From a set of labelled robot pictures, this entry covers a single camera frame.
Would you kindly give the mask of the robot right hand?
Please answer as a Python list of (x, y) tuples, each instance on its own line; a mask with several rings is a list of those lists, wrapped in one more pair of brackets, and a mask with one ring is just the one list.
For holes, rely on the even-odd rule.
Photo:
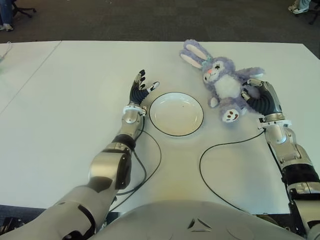
[(241, 97), (253, 110), (265, 117), (283, 114), (277, 93), (269, 82), (250, 78), (242, 85)]

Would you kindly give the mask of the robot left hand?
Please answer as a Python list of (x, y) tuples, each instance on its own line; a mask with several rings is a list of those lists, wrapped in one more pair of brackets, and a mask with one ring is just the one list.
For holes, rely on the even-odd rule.
[(156, 81), (149, 87), (146, 87), (145, 75), (146, 72), (144, 69), (142, 69), (134, 78), (129, 93), (129, 104), (140, 106), (143, 100), (150, 94), (150, 92), (154, 91), (160, 85), (160, 83)]

